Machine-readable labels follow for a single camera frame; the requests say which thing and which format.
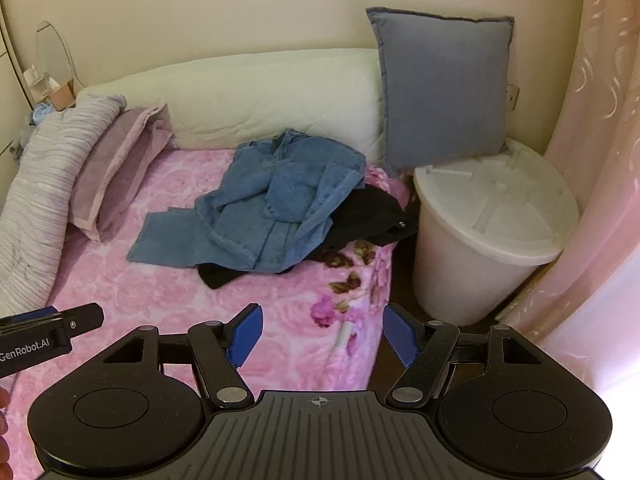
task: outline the wall socket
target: wall socket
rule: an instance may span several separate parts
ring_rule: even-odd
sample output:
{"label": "wall socket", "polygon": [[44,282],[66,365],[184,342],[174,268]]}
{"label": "wall socket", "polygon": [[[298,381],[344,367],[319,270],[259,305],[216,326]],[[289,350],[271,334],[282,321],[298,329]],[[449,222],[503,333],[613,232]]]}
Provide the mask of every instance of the wall socket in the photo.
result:
{"label": "wall socket", "polygon": [[516,85],[507,85],[507,111],[513,112],[520,95],[520,87]]}

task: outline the drawer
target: drawer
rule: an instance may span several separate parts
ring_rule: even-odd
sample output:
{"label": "drawer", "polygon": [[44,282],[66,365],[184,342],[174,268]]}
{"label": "drawer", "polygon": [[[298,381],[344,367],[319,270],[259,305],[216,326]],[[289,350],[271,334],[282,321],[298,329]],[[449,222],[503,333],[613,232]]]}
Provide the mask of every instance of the drawer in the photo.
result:
{"label": "drawer", "polygon": [[0,155],[0,210],[2,210],[6,192],[9,191],[9,186],[16,173],[18,173],[18,164],[14,161],[9,150],[6,150]]}
{"label": "drawer", "polygon": [[0,56],[0,151],[14,140],[29,110],[9,55],[4,54]]}

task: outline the patterned curtain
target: patterned curtain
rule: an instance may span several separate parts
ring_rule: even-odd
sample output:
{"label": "patterned curtain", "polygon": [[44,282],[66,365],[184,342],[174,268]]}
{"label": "patterned curtain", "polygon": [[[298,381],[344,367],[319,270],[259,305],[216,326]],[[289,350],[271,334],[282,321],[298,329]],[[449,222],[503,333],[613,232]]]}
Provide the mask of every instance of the patterned curtain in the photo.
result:
{"label": "patterned curtain", "polygon": [[574,69],[546,158],[582,219],[555,264],[500,314],[605,400],[598,471],[634,478],[640,425],[640,0],[584,0]]}

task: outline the wall mirror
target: wall mirror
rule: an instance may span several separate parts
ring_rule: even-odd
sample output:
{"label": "wall mirror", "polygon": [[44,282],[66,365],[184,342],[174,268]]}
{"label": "wall mirror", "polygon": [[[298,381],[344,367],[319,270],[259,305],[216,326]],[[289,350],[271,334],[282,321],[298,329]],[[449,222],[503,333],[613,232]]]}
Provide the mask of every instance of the wall mirror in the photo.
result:
{"label": "wall mirror", "polygon": [[74,78],[71,55],[57,30],[49,22],[36,28],[36,52],[42,72],[63,85]]}

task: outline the metal screw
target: metal screw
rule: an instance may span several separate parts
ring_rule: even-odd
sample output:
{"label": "metal screw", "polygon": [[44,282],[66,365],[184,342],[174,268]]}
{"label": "metal screw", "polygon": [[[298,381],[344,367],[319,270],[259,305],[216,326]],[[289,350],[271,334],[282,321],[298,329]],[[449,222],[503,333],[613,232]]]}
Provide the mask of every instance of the metal screw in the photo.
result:
{"label": "metal screw", "polygon": [[216,397],[220,399],[222,402],[226,402],[232,404],[234,402],[242,402],[245,400],[249,394],[246,390],[242,388],[236,388],[235,386],[230,386],[228,388],[222,388],[218,390],[216,393]]}
{"label": "metal screw", "polygon": [[411,404],[422,400],[422,392],[418,388],[410,388],[407,386],[394,390],[391,396],[403,404]]}

